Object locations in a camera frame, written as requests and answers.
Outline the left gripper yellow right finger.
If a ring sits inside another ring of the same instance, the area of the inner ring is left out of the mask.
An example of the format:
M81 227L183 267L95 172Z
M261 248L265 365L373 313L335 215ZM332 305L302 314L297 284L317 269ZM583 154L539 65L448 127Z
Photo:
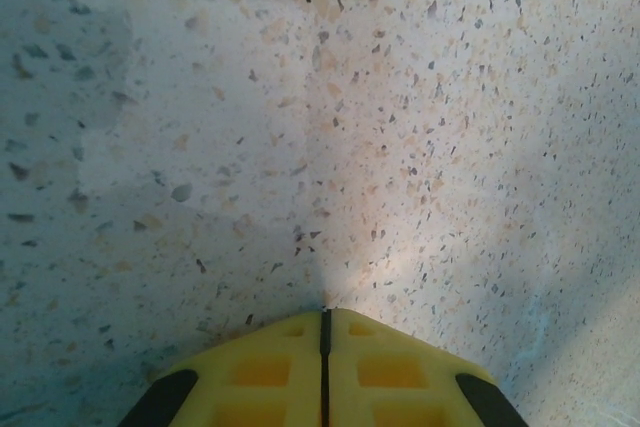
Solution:
M347 309L325 313L328 426L522 426L482 367Z

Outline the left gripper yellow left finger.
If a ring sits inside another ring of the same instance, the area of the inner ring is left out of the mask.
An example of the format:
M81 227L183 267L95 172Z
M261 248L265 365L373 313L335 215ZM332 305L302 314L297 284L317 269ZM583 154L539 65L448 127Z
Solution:
M297 315L160 375L123 426L323 426L326 314Z

